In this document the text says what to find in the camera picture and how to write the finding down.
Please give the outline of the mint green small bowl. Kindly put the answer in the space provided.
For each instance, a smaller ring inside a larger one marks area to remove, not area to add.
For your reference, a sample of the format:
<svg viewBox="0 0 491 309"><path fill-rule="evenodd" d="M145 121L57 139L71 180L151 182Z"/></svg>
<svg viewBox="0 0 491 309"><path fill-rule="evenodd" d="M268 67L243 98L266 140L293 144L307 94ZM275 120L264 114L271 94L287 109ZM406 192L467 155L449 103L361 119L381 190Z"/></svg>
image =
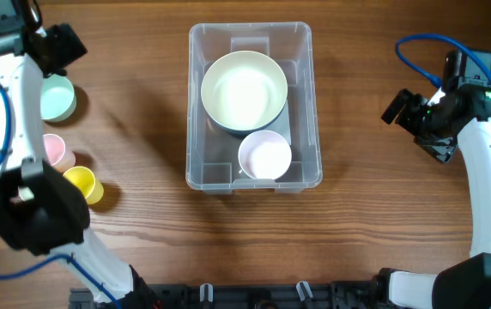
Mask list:
<svg viewBox="0 0 491 309"><path fill-rule="evenodd" d="M44 121L62 122L75 109L75 88L67 77L52 75L43 81L40 96L40 114Z"/></svg>

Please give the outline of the pink cup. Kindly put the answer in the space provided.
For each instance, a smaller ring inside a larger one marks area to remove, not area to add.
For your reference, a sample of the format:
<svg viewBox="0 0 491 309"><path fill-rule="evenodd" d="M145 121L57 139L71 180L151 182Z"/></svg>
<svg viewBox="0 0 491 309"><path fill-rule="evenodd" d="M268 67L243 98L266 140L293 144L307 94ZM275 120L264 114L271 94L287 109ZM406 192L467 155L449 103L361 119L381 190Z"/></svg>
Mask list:
<svg viewBox="0 0 491 309"><path fill-rule="evenodd" d="M43 135L47 159L51 166L65 173L76 164L75 154L66 146L64 139L56 134Z"/></svg>

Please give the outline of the yellow cup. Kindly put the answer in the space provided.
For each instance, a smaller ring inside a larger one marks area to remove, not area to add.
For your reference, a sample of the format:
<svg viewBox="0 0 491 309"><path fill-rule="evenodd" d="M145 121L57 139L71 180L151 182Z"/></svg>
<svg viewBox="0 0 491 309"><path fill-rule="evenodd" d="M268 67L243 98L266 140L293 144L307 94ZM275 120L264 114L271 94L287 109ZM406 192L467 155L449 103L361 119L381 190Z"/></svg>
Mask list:
<svg viewBox="0 0 491 309"><path fill-rule="evenodd" d="M103 198L103 184L89 168L82 166L72 167L64 172L63 176L79 189L88 205L96 204Z"/></svg>

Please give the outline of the pink small bowl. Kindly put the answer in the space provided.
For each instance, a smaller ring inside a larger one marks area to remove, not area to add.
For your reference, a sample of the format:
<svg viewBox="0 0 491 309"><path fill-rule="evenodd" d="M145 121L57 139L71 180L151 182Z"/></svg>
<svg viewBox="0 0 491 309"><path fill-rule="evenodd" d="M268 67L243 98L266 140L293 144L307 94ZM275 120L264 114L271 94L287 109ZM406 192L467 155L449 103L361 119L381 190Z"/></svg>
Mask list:
<svg viewBox="0 0 491 309"><path fill-rule="evenodd" d="M251 179L276 180L290 168L292 150L279 133L258 130L241 142L238 162L243 173Z"/></svg>

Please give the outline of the cream bowl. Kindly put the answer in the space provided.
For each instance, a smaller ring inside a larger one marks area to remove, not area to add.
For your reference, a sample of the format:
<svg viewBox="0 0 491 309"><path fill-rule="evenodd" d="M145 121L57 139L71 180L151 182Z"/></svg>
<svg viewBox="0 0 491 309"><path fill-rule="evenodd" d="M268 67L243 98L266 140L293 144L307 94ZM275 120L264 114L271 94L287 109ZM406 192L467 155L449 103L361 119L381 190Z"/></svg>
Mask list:
<svg viewBox="0 0 491 309"><path fill-rule="evenodd" d="M234 51L214 61L201 85L206 113L233 129L269 123L288 99L288 81L272 58L257 51Z"/></svg>

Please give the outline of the dark blue bowl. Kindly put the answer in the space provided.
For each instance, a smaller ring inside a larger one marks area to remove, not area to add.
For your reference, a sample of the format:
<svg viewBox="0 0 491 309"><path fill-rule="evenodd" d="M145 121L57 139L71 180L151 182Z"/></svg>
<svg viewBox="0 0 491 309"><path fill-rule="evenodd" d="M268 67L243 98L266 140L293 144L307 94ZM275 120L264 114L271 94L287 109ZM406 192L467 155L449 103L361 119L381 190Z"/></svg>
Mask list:
<svg viewBox="0 0 491 309"><path fill-rule="evenodd" d="M235 135L235 136L247 136L247 135L249 135L255 131L267 130L266 127L268 125L270 125L279 116L279 114L275 118L273 118L269 123L267 123L265 125L262 125L262 126L259 126L259 127L253 128L253 129L244 129L244 130L233 129L233 128L230 128L230 127L225 126L223 124L220 124L219 122L215 121L210 116L207 117L206 122L207 122L207 124L217 128L217 129L226 131L228 134Z"/></svg>

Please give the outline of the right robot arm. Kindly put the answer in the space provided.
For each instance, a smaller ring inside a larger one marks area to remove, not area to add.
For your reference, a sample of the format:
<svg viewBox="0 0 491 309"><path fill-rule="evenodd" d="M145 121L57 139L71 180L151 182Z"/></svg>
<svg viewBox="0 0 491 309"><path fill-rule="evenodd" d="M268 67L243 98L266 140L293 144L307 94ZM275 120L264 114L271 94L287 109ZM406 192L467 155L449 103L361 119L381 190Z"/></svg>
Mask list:
<svg viewBox="0 0 491 309"><path fill-rule="evenodd" d="M379 297L407 308L491 308L491 87L463 52L446 56L443 82L431 99L403 89L382 115L435 160L461 152L472 211L469 259L437 275L384 271Z"/></svg>

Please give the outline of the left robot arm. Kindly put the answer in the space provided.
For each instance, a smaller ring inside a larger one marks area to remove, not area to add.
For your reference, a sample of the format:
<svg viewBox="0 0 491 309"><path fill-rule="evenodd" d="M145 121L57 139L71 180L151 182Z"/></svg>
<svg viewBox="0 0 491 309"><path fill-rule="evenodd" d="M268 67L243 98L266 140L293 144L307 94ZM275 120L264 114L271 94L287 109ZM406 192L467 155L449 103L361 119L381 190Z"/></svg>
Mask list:
<svg viewBox="0 0 491 309"><path fill-rule="evenodd" d="M0 1L0 236L42 264L59 262L99 308L156 308L155 293L90 226L79 189L47 160L43 81L86 53L70 25L43 28L39 5Z"/></svg>

